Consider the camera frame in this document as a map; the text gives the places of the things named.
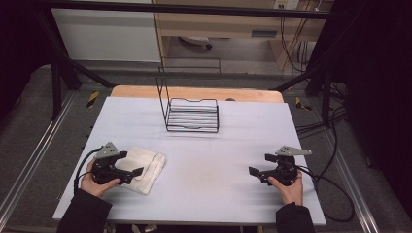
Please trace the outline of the white foam board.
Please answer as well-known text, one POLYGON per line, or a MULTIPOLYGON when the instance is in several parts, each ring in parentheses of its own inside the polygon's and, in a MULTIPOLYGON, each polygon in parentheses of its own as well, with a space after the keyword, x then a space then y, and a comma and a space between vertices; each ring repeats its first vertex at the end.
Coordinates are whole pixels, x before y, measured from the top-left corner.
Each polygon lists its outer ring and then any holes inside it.
POLYGON ((169 132, 156 98, 109 97, 85 150, 107 142, 139 147, 166 158, 147 195, 122 186, 104 198, 118 223, 270 225, 283 202, 279 192, 250 175, 274 168, 265 155, 299 147, 285 103, 222 101, 216 133, 169 132))

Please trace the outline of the wooden table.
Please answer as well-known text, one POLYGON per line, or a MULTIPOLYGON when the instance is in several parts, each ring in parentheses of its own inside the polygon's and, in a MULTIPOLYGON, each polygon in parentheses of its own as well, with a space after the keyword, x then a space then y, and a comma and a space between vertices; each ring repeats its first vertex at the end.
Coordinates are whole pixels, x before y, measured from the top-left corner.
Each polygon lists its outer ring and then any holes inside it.
MULTIPOLYGON (((203 88, 203 87, 164 87, 161 91, 164 96, 170 98, 186 99, 234 99, 241 102, 265 102, 283 103, 284 98, 278 91, 255 90, 242 88, 203 88)), ((156 86, 144 85, 118 85, 112 93, 112 97, 136 97, 136 98, 157 98, 158 90, 156 86)))

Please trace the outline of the white towel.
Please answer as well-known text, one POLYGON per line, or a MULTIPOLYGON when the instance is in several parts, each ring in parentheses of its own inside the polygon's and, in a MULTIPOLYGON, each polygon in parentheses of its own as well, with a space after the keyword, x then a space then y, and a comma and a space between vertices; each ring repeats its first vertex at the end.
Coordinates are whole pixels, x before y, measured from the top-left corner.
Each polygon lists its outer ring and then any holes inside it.
POLYGON ((159 152, 133 147, 128 150, 126 158, 116 162, 116 167, 129 172, 143 168, 141 175, 134 177, 130 184, 125 183, 123 186, 140 194, 149 195, 165 162, 165 156, 159 152))

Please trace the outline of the white panel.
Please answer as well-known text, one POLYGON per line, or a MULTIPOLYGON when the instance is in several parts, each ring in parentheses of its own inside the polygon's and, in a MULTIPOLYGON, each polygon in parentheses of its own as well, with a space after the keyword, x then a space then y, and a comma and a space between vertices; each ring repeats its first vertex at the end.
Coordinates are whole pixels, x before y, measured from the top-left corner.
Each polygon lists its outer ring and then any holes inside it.
POLYGON ((149 13, 52 9, 72 59, 159 62, 149 13))

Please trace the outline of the black wire rack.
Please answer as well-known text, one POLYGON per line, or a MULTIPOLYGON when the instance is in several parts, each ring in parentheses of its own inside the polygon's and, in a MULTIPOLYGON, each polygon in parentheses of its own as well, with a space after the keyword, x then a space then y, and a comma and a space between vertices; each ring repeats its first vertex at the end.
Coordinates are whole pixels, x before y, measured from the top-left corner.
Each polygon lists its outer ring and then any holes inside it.
POLYGON ((218 133, 220 108, 216 98, 190 97, 176 83, 217 80, 222 73, 216 57, 163 57, 155 78, 158 99, 168 132, 218 133))

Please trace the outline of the light wooden desk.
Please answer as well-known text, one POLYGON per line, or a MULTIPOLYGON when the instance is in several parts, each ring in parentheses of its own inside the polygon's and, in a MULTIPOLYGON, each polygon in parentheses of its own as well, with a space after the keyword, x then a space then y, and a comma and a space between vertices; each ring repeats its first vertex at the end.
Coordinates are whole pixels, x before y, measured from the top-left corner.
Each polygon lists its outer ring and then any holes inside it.
MULTIPOLYGON (((296 10, 315 12, 323 0, 299 0, 296 10)), ((152 0, 155 4, 201 5, 274 9, 275 0, 152 0)), ((292 52, 302 41, 316 42, 325 25, 322 19, 216 16, 198 14, 154 15, 158 37, 257 38, 269 42, 278 69, 289 67, 292 52)))

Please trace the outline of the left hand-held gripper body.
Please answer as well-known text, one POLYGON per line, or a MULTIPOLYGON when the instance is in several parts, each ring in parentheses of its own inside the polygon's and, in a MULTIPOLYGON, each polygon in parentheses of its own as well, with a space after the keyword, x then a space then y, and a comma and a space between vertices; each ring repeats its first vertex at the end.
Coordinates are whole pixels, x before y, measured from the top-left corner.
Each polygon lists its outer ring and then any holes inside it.
POLYGON ((112 142, 108 142, 94 156, 95 161, 91 172, 98 184, 104 184, 113 179, 120 179, 120 184, 131 183, 132 172, 116 167, 119 159, 115 156, 119 153, 120 150, 112 142))

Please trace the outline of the person's right hand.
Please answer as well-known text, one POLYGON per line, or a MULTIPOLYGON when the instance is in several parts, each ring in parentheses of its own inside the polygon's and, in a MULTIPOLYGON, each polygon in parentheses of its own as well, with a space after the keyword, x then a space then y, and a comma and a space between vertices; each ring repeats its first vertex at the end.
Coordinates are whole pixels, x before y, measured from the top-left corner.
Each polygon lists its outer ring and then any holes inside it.
POLYGON ((294 183, 290 186, 281 184, 273 177, 269 177, 268 181, 280 192, 283 203, 285 205, 294 203, 297 206, 303 205, 303 182, 302 174, 297 173, 294 183))

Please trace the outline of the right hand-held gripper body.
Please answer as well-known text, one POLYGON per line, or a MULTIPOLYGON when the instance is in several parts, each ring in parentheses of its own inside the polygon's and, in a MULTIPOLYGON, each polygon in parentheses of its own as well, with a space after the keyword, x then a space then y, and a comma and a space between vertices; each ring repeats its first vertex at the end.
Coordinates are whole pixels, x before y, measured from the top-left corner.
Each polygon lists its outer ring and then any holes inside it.
POLYGON ((298 155, 311 155, 312 151, 297 149, 289 146, 282 146, 275 151, 274 155, 278 156, 277 166, 273 170, 259 171, 261 183, 269 185, 268 178, 273 177, 285 186, 294 183, 298 167, 295 164, 295 157, 298 155))

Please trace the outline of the person's left hand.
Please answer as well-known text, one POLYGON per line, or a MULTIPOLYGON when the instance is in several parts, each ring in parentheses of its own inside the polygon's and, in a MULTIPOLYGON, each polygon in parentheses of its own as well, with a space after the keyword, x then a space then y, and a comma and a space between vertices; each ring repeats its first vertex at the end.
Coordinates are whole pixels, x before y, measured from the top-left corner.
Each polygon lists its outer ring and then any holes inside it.
POLYGON ((120 179, 113 179, 104 184, 98 184, 93 179, 93 174, 91 170, 93 168, 94 160, 91 160, 86 167, 86 173, 81 179, 81 190, 97 197, 101 198, 106 191, 110 190, 111 188, 115 187, 120 183, 120 179))

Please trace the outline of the black frame crossbar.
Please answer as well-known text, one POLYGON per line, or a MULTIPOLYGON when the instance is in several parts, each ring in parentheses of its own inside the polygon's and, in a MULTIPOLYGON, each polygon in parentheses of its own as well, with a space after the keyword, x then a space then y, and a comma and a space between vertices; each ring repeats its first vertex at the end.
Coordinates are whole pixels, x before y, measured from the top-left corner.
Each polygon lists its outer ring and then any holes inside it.
POLYGON ((336 17, 332 12, 309 12, 297 10, 269 10, 239 7, 217 7, 196 5, 170 5, 170 4, 145 4, 76 0, 39 0, 41 6, 55 9, 94 10, 94 11, 120 11, 142 13, 168 13, 168 14, 198 14, 216 16, 244 16, 244 17, 284 17, 284 18, 310 18, 328 19, 336 17))

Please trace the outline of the aluminium floor rail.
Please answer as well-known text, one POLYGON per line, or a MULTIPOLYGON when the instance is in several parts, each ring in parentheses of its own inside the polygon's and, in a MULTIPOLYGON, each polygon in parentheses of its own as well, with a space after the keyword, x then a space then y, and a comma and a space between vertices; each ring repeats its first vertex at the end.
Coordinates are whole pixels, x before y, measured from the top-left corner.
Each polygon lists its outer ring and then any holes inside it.
POLYGON ((375 221, 372 212, 369 210, 366 201, 361 193, 354 175, 352 174, 348 163, 343 157, 343 153, 337 146, 337 137, 331 131, 325 133, 327 145, 334 156, 333 162, 337 172, 343 182, 343 185, 354 203, 355 213, 360 222, 364 233, 379 233, 379 227, 375 221))
POLYGON ((28 117, 14 116, 4 129, 0 126, 0 228, 15 210, 76 95, 67 92, 54 119, 43 115, 37 120, 37 110, 28 117))

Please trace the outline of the office chair base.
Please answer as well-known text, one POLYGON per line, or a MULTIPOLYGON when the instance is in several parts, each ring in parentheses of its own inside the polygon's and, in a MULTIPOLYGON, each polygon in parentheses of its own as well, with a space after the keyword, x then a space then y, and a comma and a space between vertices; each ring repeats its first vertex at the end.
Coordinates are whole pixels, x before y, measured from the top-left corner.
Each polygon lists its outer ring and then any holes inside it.
POLYGON ((207 50, 210 50, 213 46, 207 37, 181 37, 181 40, 198 46, 204 46, 207 50))

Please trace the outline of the yellow black tape strip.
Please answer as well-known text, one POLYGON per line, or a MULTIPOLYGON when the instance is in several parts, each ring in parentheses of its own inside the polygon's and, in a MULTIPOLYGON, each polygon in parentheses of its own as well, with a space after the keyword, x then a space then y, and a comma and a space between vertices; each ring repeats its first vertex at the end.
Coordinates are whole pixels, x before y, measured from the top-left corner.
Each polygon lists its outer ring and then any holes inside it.
POLYGON ((295 97, 295 106, 298 109, 303 109, 305 111, 312 111, 310 106, 303 105, 299 97, 295 97))
POLYGON ((88 99, 88 101, 87 101, 87 104, 86 104, 86 107, 87 107, 87 108, 92 108, 92 106, 94 105, 95 100, 97 99, 98 95, 99 95, 99 91, 94 91, 94 92, 90 95, 90 97, 89 97, 89 99, 88 99))

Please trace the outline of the white wall socket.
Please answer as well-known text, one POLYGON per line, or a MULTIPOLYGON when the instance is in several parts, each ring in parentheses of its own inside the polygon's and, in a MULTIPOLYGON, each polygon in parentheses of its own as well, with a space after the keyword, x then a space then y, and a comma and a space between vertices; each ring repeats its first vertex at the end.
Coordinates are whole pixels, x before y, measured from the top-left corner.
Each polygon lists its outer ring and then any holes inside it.
POLYGON ((273 8, 281 10, 295 10, 299 0, 275 0, 273 8))

